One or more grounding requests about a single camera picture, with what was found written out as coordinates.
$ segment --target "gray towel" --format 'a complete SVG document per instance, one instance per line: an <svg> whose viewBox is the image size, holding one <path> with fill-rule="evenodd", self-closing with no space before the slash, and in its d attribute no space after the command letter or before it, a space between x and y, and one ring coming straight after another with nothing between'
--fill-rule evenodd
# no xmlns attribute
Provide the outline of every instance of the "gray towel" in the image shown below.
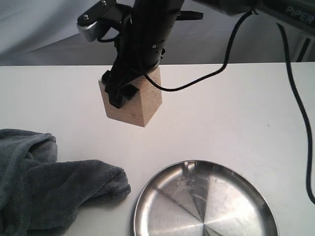
<svg viewBox="0 0 315 236"><path fill-rule="evenodd" d="M56 160L51 134L0 130L0 236L61 235L82 203L108 203L130 193L121 168Z"/></svg>

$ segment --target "white tabletop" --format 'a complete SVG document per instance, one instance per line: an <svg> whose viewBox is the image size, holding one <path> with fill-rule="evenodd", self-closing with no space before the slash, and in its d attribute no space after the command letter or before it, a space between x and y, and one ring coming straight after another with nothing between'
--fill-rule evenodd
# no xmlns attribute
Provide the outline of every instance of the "white tabletop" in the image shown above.
<svg viewBox="0 0 315 236"><path fill-rule="evenodd" d="M161 66L162 83L179 86L218 67ZM143 186L187 159L243 175L267 200L281 236L314 235L315 206L305 189L307 137L283 63L233 64L191 88L163 93L146 128L106 117L97 81L109 68L0 67L0 128L50 132L60 162L100 159L127 173L131 194L120 204L82 208L67 236L131 235ZM315 63L294 64L293 72L315 127Z"/></svg>

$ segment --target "white backdrop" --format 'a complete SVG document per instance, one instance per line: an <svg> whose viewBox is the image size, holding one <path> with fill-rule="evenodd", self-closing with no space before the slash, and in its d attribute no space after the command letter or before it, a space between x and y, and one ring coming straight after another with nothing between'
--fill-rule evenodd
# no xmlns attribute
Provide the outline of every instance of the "white backdrop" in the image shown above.
<svg viewBox="0 0 315 236"><path fill-rule="evenodd" d="M0 65L112 64L113 44L89 43L78 35L76 19L97 0L0 0ZM133 0L118 2L133 5ZM204 13L202 21L177 22L166 45L163 64L221 63L238 17L228 17L191 0L183 10ZM301 39L288 31L291 54ZM239 30L231 62L283 61L276 23L251 16Z"/></svg>

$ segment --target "robotic arm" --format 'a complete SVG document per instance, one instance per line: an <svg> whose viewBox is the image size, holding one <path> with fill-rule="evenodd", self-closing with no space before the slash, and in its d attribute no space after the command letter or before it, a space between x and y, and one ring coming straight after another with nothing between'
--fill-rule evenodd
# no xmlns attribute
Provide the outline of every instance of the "robotic arm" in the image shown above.
<svg viewBox="0 0 315 236"><path fill-rule="evenodd" d="M195 0L227 15L248 11L267 14L315 36L313 0ZM201 20L203 14L181 11L184 0L135 0L134 6L101 0L78 18L78 29L88 41L114 42L117 58L102 76L110 104L121 108L138 89L130 82L154 70L165 53L164 46L175 21ZM119 32L102 39L110 28ZM142 62L139 68L136 55Z"/></svg>

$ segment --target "metal plate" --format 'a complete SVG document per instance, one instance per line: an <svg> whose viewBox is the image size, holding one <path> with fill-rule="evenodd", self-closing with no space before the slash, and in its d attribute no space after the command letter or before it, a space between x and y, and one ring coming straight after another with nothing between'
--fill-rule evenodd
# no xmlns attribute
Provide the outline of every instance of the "metal plate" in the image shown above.
<svg viewBox="0 0 315 236"><path fill-rule="evenodd" d="M134 213L136 236L278 236L260 193L234 171L185 161L156 174Z"/></svg>

